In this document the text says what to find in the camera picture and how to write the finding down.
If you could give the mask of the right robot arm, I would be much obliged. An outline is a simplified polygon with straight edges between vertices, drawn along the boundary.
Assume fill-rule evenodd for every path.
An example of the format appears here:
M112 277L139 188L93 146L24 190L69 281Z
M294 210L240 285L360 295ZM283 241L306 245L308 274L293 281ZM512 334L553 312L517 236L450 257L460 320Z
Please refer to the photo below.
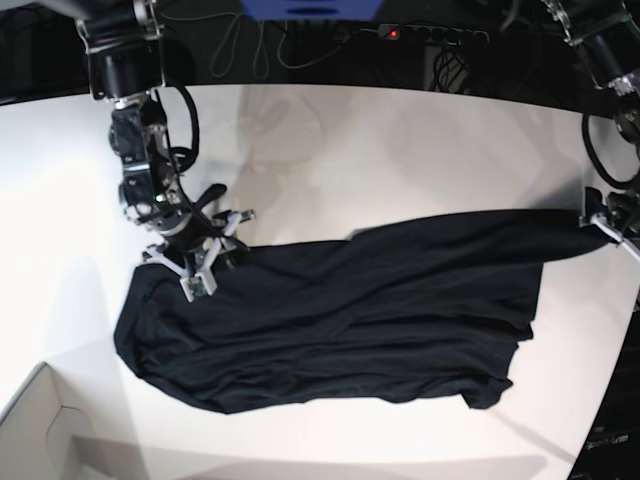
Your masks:
M200 124L193 97L164 67L163 25L154 1L45 1L43 7L71 18L84 45L89 89L112 106L109 143L122 165L120 200L126 218L158 234L162 242L143 257L162 263L180 277L196 281L218 258L230 267L245 260L249 248L236 236L252 212L208 216L204 209L226 188L211 185L197 200L186 193L181 176L195 164ZM174 88L184 100L191 144L175 147L160 88Z

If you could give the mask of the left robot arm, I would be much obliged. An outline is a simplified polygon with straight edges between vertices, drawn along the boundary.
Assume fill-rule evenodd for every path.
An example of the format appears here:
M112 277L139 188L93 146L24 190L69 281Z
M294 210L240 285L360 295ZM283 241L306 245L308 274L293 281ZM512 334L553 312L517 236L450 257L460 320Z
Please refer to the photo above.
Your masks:
M561 27L564 41L578 54L597 90L618 100L613 117L619 135L639 148L639 25L623 1L545 1L546 11ZM590 133L591 115L581 120L586 154L598 177L612 192L584 191L581 223L594 226L616 246L639 259L639 175L619 180L605 168Z

